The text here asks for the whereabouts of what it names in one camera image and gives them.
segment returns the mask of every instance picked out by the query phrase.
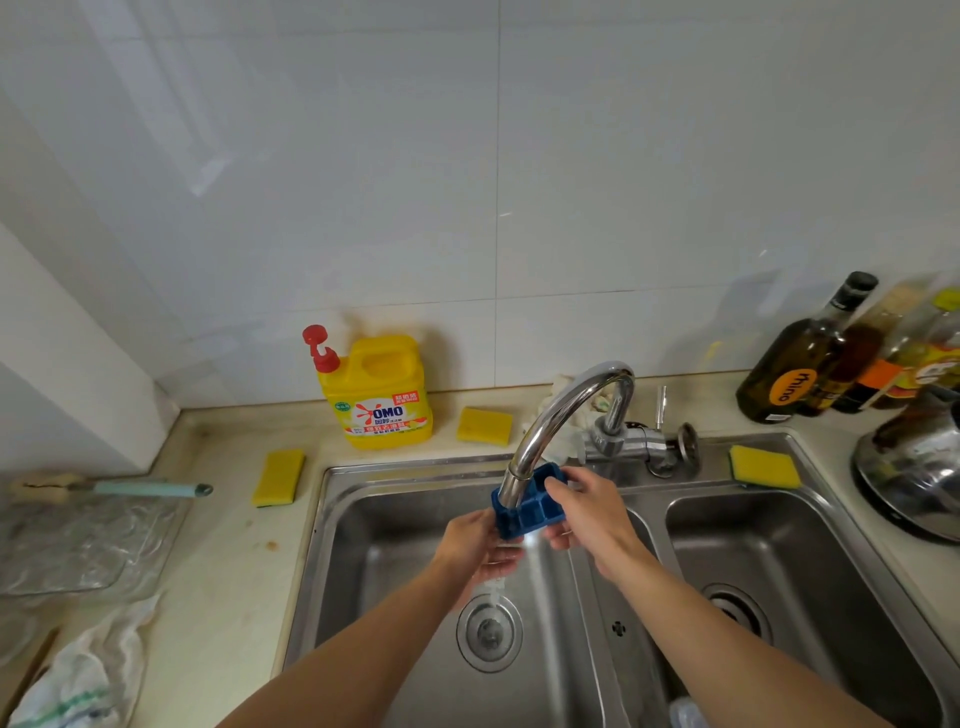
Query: blue ice cube tray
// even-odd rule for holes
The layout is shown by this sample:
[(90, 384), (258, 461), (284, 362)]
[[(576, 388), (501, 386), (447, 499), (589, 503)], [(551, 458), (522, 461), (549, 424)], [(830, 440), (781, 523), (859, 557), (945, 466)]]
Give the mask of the blue ice cube tray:
[(534, 470), (534, 476), (527, 483), (523, 493), (523, 500), (517, 508), (505, 508), (497, 499), (499, 488), (490, 493), (493, 511), (496, 513), (496, 529), (504, 541), (510, 541), (517, 536), (536, 531), (550, 523), (562, 521), (566, 516), (560, 503), (546, 492), (543, 481), (547, 476), (553, 476), (566, 483), (566, 475), (556, 463), (546, 463)]

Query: yellow bottle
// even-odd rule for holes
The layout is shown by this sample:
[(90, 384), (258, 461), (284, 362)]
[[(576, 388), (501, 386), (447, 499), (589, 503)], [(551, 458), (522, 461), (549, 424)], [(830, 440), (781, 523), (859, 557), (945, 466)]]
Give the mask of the yellow bottle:
[(360, 339), (343, 360), (330, 348), (318, 351), (326, 341), (322, 326), (305, 328), (303, 341), (310, 346), (320, 386), (355, 448), (398, 448), (433, 434), (423, 363), (411, 337)]

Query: drain strainer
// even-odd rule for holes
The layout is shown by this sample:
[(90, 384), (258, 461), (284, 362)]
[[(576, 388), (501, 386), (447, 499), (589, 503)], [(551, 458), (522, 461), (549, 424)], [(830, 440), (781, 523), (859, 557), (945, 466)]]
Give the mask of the drain strainer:
[(730, 584), (710, 584), (704, 596), (727, 617), (744, 629), (749, 629), (767, 644), (772, 644), (770, 622), (759, 605), (744, 592)]
[(481, 672), (499, 672), (516, 659), (523, 644), (520, 612), (507, 597), (493, 603), (490, 595), (471, 599), (457, 619), (460, 654)]

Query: kitchen sink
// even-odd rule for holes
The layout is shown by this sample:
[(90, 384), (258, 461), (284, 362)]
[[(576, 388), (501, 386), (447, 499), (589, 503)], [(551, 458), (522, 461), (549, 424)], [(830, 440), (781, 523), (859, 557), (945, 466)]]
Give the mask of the kitchen sink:
[[(731, 444), (790, 452), (803, 487), (732, 482)], [(335, 468), (324, 476), (285, 666), (430, 560), (446, 523), (490, 503), (506, 456)], [(621, 487), (637, 535), (718, 609), (897, 726), (960, 726), (960, 667), (786, 434), (702, 443), (702, 468)], [(528, 534), (517, 572), (450, 614), (387, 726), (665, 726), (685, 694), (619, 591), (581, 549)]]
[[(315, 643), (419, 573), (447, 522), (490, 502), (490, 488), (360, 497), (339, 519)], [(523, 726), (603, 723), (570, 559), (529, 538), (504, 595), (484, 591), (447, 616), (384, 721)], [(471, 628), (475, 639), (467, 639)]]
[(937, 693), (827, 522), (785, 492), (682, 497), (666, 527), (684, 579), (732, 619), (897, 726)]

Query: faucet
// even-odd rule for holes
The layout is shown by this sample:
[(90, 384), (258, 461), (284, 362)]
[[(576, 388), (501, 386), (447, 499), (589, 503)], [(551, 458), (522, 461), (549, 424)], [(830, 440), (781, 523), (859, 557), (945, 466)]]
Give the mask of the faucet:
[(503, 474), (497, 494), (501, 505), (505, 508), (520, 505), (527, 483), (550, 440), (574, 412), (609, 384), (616, 385), (610, 409), (596, 419), (586, 435), (591, 454), (607, 458), (621, 453), (640, 456), (657, 477), (669, 477), (681, 461), (699, 467), (697, 433), (689, 423), (681, 425), (676, 438), (668, 439), (662, 432), (666, 387), (660, 388), (656, 427), (627, 423), (627, 407), (634, 395), (634, 370), (622, 361), (605, 361), (570, 382), (526, 431)]

